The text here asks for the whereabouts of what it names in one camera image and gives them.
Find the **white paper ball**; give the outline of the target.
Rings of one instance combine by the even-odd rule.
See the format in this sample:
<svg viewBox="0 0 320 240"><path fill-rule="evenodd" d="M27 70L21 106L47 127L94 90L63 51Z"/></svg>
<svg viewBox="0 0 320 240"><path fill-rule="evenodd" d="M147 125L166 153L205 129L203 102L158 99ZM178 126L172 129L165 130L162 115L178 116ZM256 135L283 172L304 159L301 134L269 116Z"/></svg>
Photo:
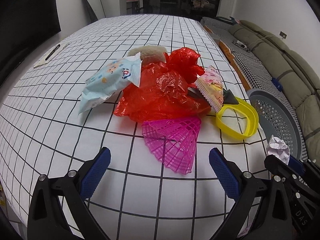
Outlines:
<svg viewBox="0 0 320 240"><path fill-rule="evenodd" d="M287 144L278 137L271 135L266 147L267 156L274 155L286 165L290 161L290 148Z"/></svg>

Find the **pink snack wrapper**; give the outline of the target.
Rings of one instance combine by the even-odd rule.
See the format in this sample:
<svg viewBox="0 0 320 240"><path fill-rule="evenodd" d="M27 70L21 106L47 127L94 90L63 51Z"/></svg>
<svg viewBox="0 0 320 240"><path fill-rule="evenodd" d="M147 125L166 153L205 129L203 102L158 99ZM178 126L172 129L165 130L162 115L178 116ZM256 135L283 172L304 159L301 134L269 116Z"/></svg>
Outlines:
<svg viewBox="0 0 320 240"><path fill-rule="evenodd" d="M222 78L216 68L206 68L204 74L195 81L196 87L208 101L215 112L219 112L223 106Z"/></svg>

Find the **pink plastic mesh fan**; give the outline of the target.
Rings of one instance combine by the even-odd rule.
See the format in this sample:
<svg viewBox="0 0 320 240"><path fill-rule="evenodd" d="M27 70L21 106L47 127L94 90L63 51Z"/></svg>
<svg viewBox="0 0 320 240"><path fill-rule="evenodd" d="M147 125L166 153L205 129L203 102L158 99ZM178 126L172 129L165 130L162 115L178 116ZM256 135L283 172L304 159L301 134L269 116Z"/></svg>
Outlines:
<svg viewBox="0 0 320 240"><path fill-rule="evenodd" d="M145 121L142 136L159 162L175 173L186 175L192 171L200 128L198 117Z"/></svg>

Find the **red plastic bag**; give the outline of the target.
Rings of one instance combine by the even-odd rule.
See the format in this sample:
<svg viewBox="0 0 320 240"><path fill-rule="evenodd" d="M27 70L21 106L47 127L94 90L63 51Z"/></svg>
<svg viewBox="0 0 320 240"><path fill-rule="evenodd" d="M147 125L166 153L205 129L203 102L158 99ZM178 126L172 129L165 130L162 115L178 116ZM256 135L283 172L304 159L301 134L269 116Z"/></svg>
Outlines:
<svg viewBox="0 0 320 240"><path fill-rule="evenodd" d="M182 47L165 53L166 62L142 65L140 86L129 85L123 90L114 115L140 123L206 116L211 111L210 104L189 90L204 74L198 64L200 56L195 50Z"/></svg>

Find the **light blue wet wipes pack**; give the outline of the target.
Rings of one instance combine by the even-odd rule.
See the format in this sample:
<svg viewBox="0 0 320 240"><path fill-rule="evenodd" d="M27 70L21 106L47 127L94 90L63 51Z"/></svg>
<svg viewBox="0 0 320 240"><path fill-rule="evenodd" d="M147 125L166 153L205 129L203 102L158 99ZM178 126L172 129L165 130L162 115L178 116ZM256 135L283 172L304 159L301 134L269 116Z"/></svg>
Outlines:
<svg viewBox="0 0 320 240"><path fill-rule="evenodd" d="M140 86L140 53L112 61L89 77L81 93L79 113L88 111L129 85Z"/></svg>

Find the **grey perforated trash basket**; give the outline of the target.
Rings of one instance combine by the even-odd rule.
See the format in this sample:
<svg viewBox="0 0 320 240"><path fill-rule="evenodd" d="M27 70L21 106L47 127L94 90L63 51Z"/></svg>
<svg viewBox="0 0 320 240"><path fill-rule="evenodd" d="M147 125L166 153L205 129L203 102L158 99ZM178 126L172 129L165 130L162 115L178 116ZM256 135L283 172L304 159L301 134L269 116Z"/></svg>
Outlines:
<svg viewBox="0 0 320 240"><path fill-rule="evenodd" d="M287 144L293 157L297 160L306 159L305 142L293 109L262 89L250 89L247 95L259 115L259 124L267 140L271 136L278 137Z"/></svg>

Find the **blue clip on sofa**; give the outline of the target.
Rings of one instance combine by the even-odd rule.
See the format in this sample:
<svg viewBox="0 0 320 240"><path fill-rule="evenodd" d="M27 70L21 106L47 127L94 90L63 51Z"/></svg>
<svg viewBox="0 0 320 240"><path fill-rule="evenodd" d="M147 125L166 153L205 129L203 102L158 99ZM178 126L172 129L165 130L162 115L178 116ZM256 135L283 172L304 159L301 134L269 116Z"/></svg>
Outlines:
<svg viewBox="0 0 320 240"><path fill-rule="evenodd" d="M280 84L280 82L276 78L273 77L271 79L271 82L273 83L273 85L276 87L277 90L279 90L280 92L283 91L282 85Z"/></svg>

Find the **olive green sofa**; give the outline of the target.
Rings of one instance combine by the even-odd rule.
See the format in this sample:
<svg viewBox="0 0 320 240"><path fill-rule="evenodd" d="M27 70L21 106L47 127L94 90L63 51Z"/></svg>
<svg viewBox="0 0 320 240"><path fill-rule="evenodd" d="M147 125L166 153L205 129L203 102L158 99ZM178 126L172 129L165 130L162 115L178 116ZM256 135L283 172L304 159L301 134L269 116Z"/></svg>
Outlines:
<svg viewBox="0 0 320 240"><path fill-rule="evenodd" d="M245 20L229 32L244 43L283 88L296 112L308 157L319 164L319 77L311 66L280 38Z"/></svg>

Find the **black small wrapper piece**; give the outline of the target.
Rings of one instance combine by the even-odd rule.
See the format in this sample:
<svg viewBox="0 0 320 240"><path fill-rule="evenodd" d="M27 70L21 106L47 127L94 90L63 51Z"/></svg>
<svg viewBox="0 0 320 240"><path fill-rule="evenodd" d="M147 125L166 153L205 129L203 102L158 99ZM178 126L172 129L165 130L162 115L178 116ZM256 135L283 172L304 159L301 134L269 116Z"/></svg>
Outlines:
<svg viewBox="0 0 320 240"><path fill-rule="evenodd" d="M232 91L223 89L223 104L224 105L238 105L239 102L233 95Z"/></svg>

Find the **black pen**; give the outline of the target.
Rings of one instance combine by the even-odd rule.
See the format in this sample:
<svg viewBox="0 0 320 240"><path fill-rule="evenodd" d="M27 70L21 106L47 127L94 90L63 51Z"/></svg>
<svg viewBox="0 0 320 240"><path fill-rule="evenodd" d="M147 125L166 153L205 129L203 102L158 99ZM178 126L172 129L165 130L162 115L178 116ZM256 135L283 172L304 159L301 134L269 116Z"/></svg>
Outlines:
<svg viewBox="0 0 320 240"><path fill-rule="evenodd" d="M49 54L48 56L45 58L45 61L49 60L50 57L60 48L60 44L58 44Z"/></svg>

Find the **white notepad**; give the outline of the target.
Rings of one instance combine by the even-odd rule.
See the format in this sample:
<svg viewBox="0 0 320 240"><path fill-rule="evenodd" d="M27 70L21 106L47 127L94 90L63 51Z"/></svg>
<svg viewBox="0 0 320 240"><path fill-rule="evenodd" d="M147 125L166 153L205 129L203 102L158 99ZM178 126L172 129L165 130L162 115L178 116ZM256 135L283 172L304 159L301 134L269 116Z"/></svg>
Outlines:
<svg viewBox="0 0 320 240"><path fill-rule="evenodd" d="M33 65L33 68L35 69L49 63L50 60L63 51L68 45L69 42L60 42L56 44Z"/></svg>

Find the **beige plush toy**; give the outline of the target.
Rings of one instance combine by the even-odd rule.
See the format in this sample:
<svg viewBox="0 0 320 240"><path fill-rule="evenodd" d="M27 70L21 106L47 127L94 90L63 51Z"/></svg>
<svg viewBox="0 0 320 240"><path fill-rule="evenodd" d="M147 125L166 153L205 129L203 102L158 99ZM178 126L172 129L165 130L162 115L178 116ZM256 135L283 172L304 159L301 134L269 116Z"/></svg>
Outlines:
<svg viewBox="0 0 320 240"><path fill-rule="evenodd" d="M137 53L140 53L143 66L150 63L166 62L165 53L167 53L167 50L163 46L146 45L133 48L128 52L127 56L134 56Z"/></svg>

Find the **black television screen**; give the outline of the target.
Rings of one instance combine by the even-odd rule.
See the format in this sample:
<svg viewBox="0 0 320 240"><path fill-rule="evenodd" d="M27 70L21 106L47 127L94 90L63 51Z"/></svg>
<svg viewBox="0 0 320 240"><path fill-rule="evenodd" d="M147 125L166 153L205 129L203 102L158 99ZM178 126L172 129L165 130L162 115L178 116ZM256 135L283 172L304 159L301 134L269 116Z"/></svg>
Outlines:
<svg viewBox="0 0 320 240"><path fill-rule="evenodd" d="M60 31L56 0L1 0L1 83Z"/></svg>

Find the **wall power socket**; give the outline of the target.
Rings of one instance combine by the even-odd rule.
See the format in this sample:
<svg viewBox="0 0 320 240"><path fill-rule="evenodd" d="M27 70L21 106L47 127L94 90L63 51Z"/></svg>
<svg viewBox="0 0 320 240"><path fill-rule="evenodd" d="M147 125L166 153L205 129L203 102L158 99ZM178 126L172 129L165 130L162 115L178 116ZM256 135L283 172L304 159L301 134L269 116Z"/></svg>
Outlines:
<svg viewBox="0 0 320 240"><path fill-rule="evenodd" d="M283 39L286 39L287 38L287 35L284 33L284 32L280 32L279 35L283 38Z"/></svg>

